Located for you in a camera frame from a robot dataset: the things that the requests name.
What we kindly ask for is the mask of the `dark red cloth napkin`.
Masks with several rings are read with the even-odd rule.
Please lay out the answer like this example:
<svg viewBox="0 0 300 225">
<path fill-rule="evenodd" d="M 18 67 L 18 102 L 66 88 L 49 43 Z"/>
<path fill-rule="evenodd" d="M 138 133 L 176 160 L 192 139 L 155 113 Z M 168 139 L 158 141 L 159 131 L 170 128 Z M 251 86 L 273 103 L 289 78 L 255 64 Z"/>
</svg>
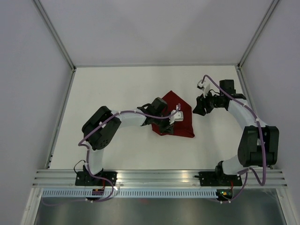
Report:
<svg viewBox="0 0 300 225">
<path fill-rule="evenodd" d="M 180 110 L 183 112 L 183 121 L 174 122 L 173 134 L 169 134 L 166 131 L 160 131 L 159 125 L 152 124 L 152 131 L 160 136 L 163 135 L 175 135 L 187 138 L 194 138 L 194 130 L 192 126 L 192 108 L 191 106 L 180 98 L 172 90 L 165 94 L 162 99 L 167 103 L 167 107 L 163 110 L 163 116 L 169 115 L 176 109 L 176 105 L 180 104 Z"/>
</svg>

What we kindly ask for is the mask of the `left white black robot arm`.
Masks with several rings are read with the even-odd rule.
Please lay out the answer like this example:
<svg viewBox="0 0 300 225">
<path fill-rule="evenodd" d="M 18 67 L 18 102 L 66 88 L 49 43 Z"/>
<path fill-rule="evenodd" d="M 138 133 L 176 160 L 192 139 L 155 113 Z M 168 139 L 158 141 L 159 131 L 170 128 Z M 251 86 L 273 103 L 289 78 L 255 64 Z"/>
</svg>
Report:
<svg viewBox="0 0 300 225">
<path fill-rule="evenodd" d="M 107 106 L 100 107 L 83 125 L 83 139 L 78 143 L 87 148 L 86 180 L 93 186 L 101 183 L 104 149 L 119 129 L 157 125 L 161 132 L 172 134 L 177 116 L 181 118 L 182 113 L 180 105 L 171 112 L 165 112 L 167 108 L 168 104 L 159 97 L 132 110 L 114 111 Z"/>
</svg>

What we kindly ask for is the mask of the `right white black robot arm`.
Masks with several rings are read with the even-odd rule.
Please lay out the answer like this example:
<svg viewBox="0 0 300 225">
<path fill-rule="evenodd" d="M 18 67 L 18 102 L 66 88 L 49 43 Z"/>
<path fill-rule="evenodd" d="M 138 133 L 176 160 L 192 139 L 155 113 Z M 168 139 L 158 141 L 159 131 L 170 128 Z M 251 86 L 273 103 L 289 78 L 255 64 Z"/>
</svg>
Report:
<svg viewBox="0 0 300 225">
<path fill-rule="evenodd" d="M 210 84 L 205 80 L 208 77 L 205 75 L 197 84 L 202 94 L 196 99 L 193 113 L 205 116 L 213 109 L 224 108 L 243 130 L 237 154 L 216 165 L 213 175 L 215 182 L 225 185 L 231 176 L 254 171 L 254 167 L 258 166 L 262 168 L 262 177 L 258 174 L 255 174 L 255 177 L 258 184 L 264 186 L 267 167 L 276 164 L 278 159 L 279 129 L 259 119 L 249 106 L 247 98 L 236 92 L 234 80 L 221 80 L 215 85 L 219 92 L 212 94 Z"/>
</svg>

